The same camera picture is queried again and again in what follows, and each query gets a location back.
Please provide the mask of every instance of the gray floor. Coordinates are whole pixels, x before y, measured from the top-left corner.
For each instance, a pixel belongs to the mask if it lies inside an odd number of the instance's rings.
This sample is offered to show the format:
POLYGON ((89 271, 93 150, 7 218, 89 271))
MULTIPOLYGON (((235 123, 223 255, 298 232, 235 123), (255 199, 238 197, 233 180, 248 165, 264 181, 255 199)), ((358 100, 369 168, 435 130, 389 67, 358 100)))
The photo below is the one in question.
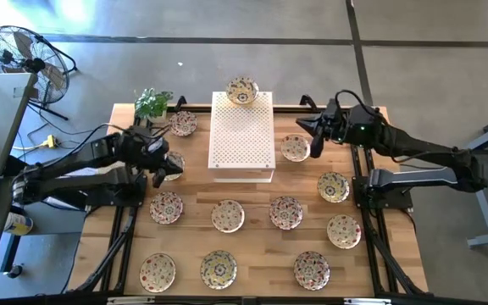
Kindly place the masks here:
MULTIPOLYGON (((488 41, 486 0, 353 2, 363 39, 488 41)), ((343 0, 15 0, 0 3, 2 15, 0 25, 22 25, 41 33, 351 38, 343 0)), ((113 103, 132 103, 134 91, 149 86, 186 95, 190 103, 208 103, 211 91, 223 90, 228 79, 243 74, 256 78, 262 90, 273 91, 277 103, 296 103, 303 93, 326 103, 342 88, 360 93, 352 47, 55 45, 71 54, 80 68, 71 77, 67 95, 53 105, 71 121, 47 115, 69 132, 108 121, 113 103)), ((488 124, 488 48, 366 47, 363 53, 374 104, 389 107, 391 122, 410 135, 463 146, 488 124)), ((25 135, 42 124, 28 110, 20 127, 26 146, 32 143, 25 135)), ((48 127, 31 138, 37 144, 48 134, 81 139, 48 127)), ((46 161, 64 153, 33 152, 27 161, 46 161)), ((482 160, 488 177, 488 158, 482 160)), ((416 189, 412 195, 430 291, 488 301, 488 247, 466 246, 467 238, 486 233, 475 197, 441 187, 416 189)), ((77 239, 77 235, 27 237, 16 260, 25 265, 26 274, 15 280, 0 274, 0 287, 6 287, 0 289, 0 297, 61 291, 77 239)), ((0 261, 3 250, 0 247, 0 261)))

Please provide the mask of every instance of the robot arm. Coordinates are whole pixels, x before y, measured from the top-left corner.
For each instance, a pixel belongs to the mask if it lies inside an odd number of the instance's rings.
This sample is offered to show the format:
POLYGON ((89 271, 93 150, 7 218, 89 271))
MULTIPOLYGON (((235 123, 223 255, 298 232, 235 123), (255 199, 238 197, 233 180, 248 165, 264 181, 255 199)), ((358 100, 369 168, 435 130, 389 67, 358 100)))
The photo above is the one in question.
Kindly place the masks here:
POLYGON ((114 133, 83 145, 64 158, 45 164, 25 167, 13 183, 15 202, 38 202, 59 191, 83 191, 90 205, 121 205, 132 202, 130 197, 143 193, 144 169, 153 173, 152 183, 159 187, 166 175, 179 174, 182 169, 166 158, 169 143, 162 136, 150 136, 150 130, 131 126, 122 134, 114 133), (100 175, 70 176, 84 168, 102 168, 116 162, 125 163, 100 175))
POLYGON ((483 177, 483 166, 468 150, 456 147, 444 147, 427 141, 412 138, 403 130, 389 125, 379 109, 371 108, 360 102, 349 110, 349 114, 341 111, 338 95, 331 99, 326 110, 312 118, 297 119, 306 132, 313 136, 311 144, 312 158, 318 158, 323 150, 324 140, 335 143, 349 143, 366 149, 374 149, 378 154, 392 157, 395 162, 403 162, 410 158, 445 166, 448 169, 430 171, 436 177, 427 175, 426 171, 413 174, 413 178, 396 177, 397 174, 380 169, 375 175, 370 175, 370 187, 388 188, 389 185, 431 186, 446 185, 458 191, 476 192, 487 187, 487 180, 483 177), (395 157, 409 156, 405 160, 396 161, 395 157))

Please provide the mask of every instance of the decorative plate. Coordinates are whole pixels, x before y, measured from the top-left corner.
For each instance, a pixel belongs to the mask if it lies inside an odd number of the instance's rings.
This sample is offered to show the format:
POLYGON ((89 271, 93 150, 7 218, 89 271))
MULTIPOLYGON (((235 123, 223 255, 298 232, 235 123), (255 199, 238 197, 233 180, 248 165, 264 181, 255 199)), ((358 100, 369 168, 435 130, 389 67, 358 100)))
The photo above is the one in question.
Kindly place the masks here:
POLYGON ((172 191, 164 191, 156 195, 150 203, 150 216, 161 225, 174 223, 182 214, 184 203, 172 191))
MULTIPOLYGON (((186 166, 186 162, 184 161, 184 156, 177 152, 167 152, 167 158, 172 161, 174 164, 178 165, 182 170, 184 170, 184 167, 186 166)), ((175 179, 180 178, 183 173, 179 174, 174 174, 174 175, 166 175, 165 176, 165 181, 172 181, 175 179)))
POLYGON ((236 260, 227 251, 214 251, 201 263, 201 279, 206 286, 222 290, 236 279, 236 260))
POLYGON ((244 224, 244 208, 235 200, 225 199, 213 207, 211 218, 216 229, 232 233, 244 224))
POLYGON ((327 260, 323 255, 311 251, 298 256, 293 272, 299 285, 311 291, 325 287, 330 278, 327 260))
POLYGON ((293 197, 278 197, 270 204, 272 223, 282 230, 295 229, 302 221, 302 207, 293 197))
POLYGON ((302 162, 310 155, 310 143, 300 135, 289 135, 281 141, 281 154, 289 161, 302 162))
POLYGON ((166 291, 175 281, 175 261, 167 254, 153 254, 142 263, 139 276, 142 287, 147 291, 166 291))
POLYGON ((249 77, 237 77, 230 81, 225 88, 227 97, 230 101, 237 104, 247 104, 253 102, 258 94, 258 84, 249 77))
POLYGON ((327 236, 335 246, 341 249, 351 249, 361 240, 361 226, 351 216, 336 215, 329 220, 327 236))
POLYGON ((338 173, 324 173, 318 180, 318 191, 328 202, 343 202, 349 195, 349 183, 338 173))
POLYGON ((197 117, 189 111, 180 111, 170 117, 170 132, 175 136, 189 136, 197 128, 197 117))

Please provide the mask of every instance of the butcher block tabletop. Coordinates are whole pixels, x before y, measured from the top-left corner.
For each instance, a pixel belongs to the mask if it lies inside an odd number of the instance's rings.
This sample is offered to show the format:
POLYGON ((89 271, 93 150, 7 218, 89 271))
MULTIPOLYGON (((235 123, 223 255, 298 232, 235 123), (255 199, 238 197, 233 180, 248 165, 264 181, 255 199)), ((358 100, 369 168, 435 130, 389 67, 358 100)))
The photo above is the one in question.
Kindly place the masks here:
MULTIPOLYGON (((380 109, 386 116, 386 109, 380 109)), ((110 123, 128 127, 133 125, 133 115, 134 104, 115 104, 110 123)), ((198 127, 192 135, 178 137, 169 132, 165 136, 170 150, 184 156, 186 167, 180 178, 165 181, 159 189, 154 189, 151 180, 148 181, 144 203, 136 219, 125 295, 152 295, 142 288, 139 270, 146 258, 162 252, 174 259, 176 278, 168 290, 159 293, 161 295, 373 296, 364 235, 356 247, 342 250, 330 243, 326 232, 330 218, 337 214, 350 215, 362 225, 361 213, 353 201, 353 190, 350 190, 347 200, 341 203, 326 202, 317 191, 318 178, 325 172, 340 173, 348 180, 354 176, 350 147, 326 142, 321 158, 308 158, 304 162, 293 163, 282 156, 280 143, 289 134, 300 134, 311 141, 311 136, 295 124, 295 118, 308 115, 274 113, 276 170, 272 182, 214 183, 207 169, 210 114, 196 116, 198 127), (173 191, 184 202, 183 214, 171 225, 155 223, 149 213, 150 202, 161 191, 173 191), (270 202, 280 196, 294 197, 302 204, 304 217, 294 230, 280 230, 270 221, 270 202), (222 233, 212 225, 211 210, 223 199, 237 200, 244 207, 244 225, 237 232, 222 233), (214 250, 230 252, 238 266, 236 281, 221 291, 208 288, 199 274, 202 259, 214 250), (329 263, 330 281, 322 290, 307 291, 295 280, 293 264, 297 256, 306 251, 321 253, 329 263)), ((398 165, 389 158, 375 152, 373 156, 376 168, 398 171, 398 165)), ((114 210, 114 207, 102 207, 86 218, 69 289, 82 284, 101 262, 108 249, 114 210)), ((384 213, 393 256, 413 282, 426 291, 412 222, 398 210, 387 209, 384 213)), ((385 265, 381 256, 377 256, 382 284, 387 287, 385 265)), ((114 260, 111 287, 116 282, 120 258, 121 251, 114 260)))

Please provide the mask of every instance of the potted plant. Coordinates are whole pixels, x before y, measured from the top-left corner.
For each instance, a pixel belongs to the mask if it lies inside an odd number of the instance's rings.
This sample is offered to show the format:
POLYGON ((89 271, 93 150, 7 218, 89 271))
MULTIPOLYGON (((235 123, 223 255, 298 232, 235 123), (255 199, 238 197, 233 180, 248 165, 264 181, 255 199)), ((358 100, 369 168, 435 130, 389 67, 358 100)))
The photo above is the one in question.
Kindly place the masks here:
POLYGON ((167 102, 173 99, 173 92, 156 92, 154 88, 144 89, 135 101, 135 114, 152 123, 163 123, 167 118, 167 102))

